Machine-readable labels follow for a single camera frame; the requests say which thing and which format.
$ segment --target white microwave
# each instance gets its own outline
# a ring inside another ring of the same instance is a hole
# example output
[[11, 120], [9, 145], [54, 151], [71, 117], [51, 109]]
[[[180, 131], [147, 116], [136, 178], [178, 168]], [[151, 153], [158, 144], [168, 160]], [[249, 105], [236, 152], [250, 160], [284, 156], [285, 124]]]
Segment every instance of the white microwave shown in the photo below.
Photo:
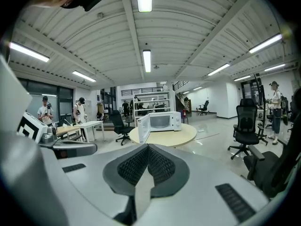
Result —
[[181, 113], [176, 111], [149, 113], [137, 120], [140, 143], [145, 143], [152, 131], [182, 129]]

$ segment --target desk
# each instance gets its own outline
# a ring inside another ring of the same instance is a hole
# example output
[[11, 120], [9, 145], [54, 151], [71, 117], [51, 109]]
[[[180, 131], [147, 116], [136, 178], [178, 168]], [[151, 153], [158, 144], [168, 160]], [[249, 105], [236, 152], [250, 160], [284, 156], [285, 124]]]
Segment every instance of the desk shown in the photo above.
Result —
[[69, 132], [72, 132], [72, 131], [76, 131], [76, 134], [78, 135], [79, 134], [79, 128], [78, 127], [74, 127], [74, 126], [67, 126], [67, 127], [58, 127], [57, 130], [56, 130], [56, 135], [58, 137], [60, 137], [60, 134], [63, 134], [65, 132], [67, 132], [67, 139], [69, 140]]
[[88, 129], [89, 127], [92, 127], [93, 137], [94, 137], [94, 140], [96, 140], [96, 138], [95, 138], [95, 129], [94, 129], [94, 126], [97, 126], [97, 125], [101, 125], [101, 127], [102, 127], [102, 132], [103, 132], [103, 140], [105, 141], [104, 129], [103, 129], [103, 122], [102, 122], [102, 121], [89, 121], [89, 122], [82, 123], [82, 124], [80, 124], [80, 125], [75, 125], [74, 127], [80, 127], [80, 128], [83, 128], [84, 131], [85, 131], [85, 134], [86, 134], [86, 140], [87, 140], [87, 142], [90, 142], [90, 141], [89, 141], [89, 137], [88, 137], [88, 131], [87, 131], [87, 129]]
[[[182, 123], [182, 130], [180, 131], [170, 130], [151, 132], [145, 143], [176, 147], [192, 141], [196, 135], [197, 130], [194, 127]], [[140, 144], [138, 127], [131, 130], [129, 136], [133, 142]]]

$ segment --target white shelving unit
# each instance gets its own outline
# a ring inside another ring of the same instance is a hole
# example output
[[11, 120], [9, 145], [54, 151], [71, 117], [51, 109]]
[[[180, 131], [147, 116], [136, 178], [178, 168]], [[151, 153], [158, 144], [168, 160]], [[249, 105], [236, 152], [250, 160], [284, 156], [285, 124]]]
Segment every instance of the white shelving unit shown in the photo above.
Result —
[[[141, 101], [135, 101], [135, 97], [138, 97]], [[175, 105], [173, 103], [173, 100], [171, 100], [170, 97], [170, 91], [160, 91], [160, 92], [151, 92], [151, 93], [141, 93], [141, 94], [135, 94], [133, 96], [133, 103], [134, 103], [134, 122], [136, 125], [136, 119], [139, 119], [143, 117], [144, 115], [138, 115], [141, 111], [149, 111], [150, 113], [156, 110], [165, 110], [165, 111], [173, 111], [175, 110]], [[163, 103], [167, 105], [167, 107], [164, 108], [147, 108], [147, 109], [140, 109], [136, 110], [135, 105], [139, 103], [155, 103], [157, 105], [162, 105]]]

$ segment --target white ceiling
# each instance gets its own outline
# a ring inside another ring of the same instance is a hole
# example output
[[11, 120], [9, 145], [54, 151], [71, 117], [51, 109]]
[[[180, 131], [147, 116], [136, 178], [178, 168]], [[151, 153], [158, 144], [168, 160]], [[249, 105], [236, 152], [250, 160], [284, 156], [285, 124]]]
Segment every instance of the white ceiling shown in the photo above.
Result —
[[[102, 0], [90, 12], [31, 7], [21, 14], [13, 41], [50, 60], [12, 51], [10, 66], [21, 77], [37, 75], [88, 89], [206, 81], [225, 63], [231, 66], [210, 80], [236, 78], [297, 59], [292, 39], [248, 52], [283, 26], [266, 0], [153, 0], [150, 13], [138, 12], [137, 0]], [[159, 67], [151, 73], [144, 72], [143, 49], [151, 49]], [[82, 83], [74, 70], [96, 82]]]

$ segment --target white t-shirt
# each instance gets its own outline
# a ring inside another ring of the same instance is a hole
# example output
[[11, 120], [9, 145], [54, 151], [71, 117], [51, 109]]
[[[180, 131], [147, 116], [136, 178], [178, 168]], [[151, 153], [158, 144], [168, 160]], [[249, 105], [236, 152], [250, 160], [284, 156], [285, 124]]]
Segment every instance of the white t-shirt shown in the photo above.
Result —
[[[38, 110], [38, 115], [45, 115], [45, 113], [48, 113], [50, 115], [53, 115], [53, 110], [52, 107], [50, 109], [47, 109], [47, 106], [42, 106], [39, 110]], [[44, 124], [49, 125], [52, 123], [52, 120], [48, 117], [45, 116], [44, 118], [42, 118], [42, 121]]]
[[74, 107], [73, 107], [73, 111], [77, 111], [77, 110], [79, 110], [80, 115], [77, 115], [77, 118], [75, 118], [75, 120], [80, 119], [80, 121], [82, 123], [85, 123], [86, 122], [86, 119], [85, 119], [85, 108], [84, 108], [83, 104], [79, 105], [78, 103], [76, 103], [76, 105], [74, 105]]
[[273, 104], [273, 109], [281, 109], [281, 93], [279, 90], [276, 90], [273, 96], [273, 102], [280, 100], [278, 105]]

